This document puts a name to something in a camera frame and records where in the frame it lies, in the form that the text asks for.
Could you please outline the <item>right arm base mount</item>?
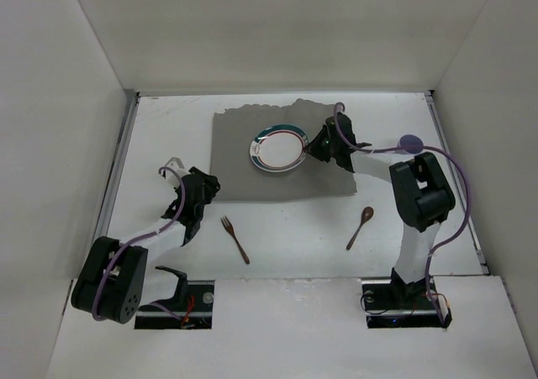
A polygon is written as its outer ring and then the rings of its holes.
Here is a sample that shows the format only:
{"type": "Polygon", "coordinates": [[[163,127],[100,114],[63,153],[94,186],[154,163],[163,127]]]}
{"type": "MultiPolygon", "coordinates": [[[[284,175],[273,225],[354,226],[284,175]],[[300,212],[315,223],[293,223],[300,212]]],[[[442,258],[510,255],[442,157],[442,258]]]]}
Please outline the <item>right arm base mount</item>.
{"type": "Polygon", "coordinates": [[[361,283],[361,308],[369,329],[447,329],[452,322],[451,307],[446,296],[430,284],[401,297],[390,280],[369,280],[361,283]]]}

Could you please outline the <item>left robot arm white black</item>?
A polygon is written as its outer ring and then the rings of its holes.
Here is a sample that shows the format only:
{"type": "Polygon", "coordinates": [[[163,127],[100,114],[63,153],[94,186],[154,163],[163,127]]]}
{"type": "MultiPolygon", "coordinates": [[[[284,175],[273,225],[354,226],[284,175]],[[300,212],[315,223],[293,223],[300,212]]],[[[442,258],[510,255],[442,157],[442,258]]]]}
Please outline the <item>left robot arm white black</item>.
{"type": "Polygon", "coordinates": [[[71,305],[96,321],[126,324],[139,308],[150,307],[184,324],[194,310],[187,274],[165,266],[163,257],[192,241],[220,184],[196,167],[167,164],[159,173],[176,194],[159,221],[126,240],[95,239],[76,281],[71,305]]]}

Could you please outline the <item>lilac plastic cup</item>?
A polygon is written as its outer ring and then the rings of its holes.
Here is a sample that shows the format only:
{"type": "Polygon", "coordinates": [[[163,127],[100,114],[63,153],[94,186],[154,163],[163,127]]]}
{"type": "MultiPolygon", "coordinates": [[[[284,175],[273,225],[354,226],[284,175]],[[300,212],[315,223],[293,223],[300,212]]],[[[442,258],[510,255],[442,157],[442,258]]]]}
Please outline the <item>lilac plastic cup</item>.
{"type": "Polygon", "coordinates": [[[397,148],[401,155],[417,155],[424,150],[424,142],[414,134],[405,134],[398,140],[397,148]]]}

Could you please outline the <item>grey cloth napkin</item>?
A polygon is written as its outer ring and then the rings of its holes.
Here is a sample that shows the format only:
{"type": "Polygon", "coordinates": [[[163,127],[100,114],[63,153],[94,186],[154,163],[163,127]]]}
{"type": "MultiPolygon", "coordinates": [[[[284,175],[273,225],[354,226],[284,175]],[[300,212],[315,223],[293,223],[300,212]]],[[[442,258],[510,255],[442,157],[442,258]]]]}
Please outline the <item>grey cloth napkin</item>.
{"type": "Polygon", "coordinates": [[[333,104],[302,98],[286,106],[246,104],[227,108],[213,119],[210,174],[221,186],[221,202],[286,202],[315,197],[352,196],[354,175],[333,161],[324,163],[311,156],[291,171],[262,171],[250,159],[251,141],[276,124],[291,124],[312,139],[332,115],[333,104]]]}

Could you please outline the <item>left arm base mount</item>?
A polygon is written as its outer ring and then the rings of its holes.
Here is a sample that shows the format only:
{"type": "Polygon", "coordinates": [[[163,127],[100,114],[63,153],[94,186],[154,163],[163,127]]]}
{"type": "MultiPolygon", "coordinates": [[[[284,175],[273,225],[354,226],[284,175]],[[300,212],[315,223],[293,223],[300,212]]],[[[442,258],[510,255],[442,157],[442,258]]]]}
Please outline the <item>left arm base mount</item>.
{"type": "Polygon", "coordinates": [[[158,300],[160,307],[145,305],[134,319],[138,330],[211,329],[214,308],[214,281],[189,281],[185,295],[158,300]]]}

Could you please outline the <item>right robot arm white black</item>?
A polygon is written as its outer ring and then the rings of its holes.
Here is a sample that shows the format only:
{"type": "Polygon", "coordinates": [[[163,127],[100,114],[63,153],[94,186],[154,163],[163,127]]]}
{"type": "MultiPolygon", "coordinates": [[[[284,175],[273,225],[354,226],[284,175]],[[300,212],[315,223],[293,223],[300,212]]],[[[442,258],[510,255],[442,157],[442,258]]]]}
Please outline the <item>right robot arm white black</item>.
{"type": "Polygon", "coordinates": [[[319,161],[334,160],[348,172],[373,176],[391,184],[398,216],[403,221],[400,252],[388,285],[391,309],[404,309],[426,294],[427,263],[440,226],[456,201],[440,163],[429,151],[413,157],[398,152],[363,151],[351,120],[339,110],[327,118],[304,150],[319,161]]]}

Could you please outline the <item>white plate green red rim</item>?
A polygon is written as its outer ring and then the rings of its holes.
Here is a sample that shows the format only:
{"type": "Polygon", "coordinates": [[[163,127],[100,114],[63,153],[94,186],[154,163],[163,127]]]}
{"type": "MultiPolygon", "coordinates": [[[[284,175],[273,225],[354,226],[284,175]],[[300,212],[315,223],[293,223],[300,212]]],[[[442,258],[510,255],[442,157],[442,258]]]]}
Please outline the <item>white plate green red rim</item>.
{"type": "Polygon", "coordinates": [[[262,130],[252,141],[249,157],[258,169],[269,173],[291,171],[306,158],[309,137],[299,127],[276,124],[262,130]]]}

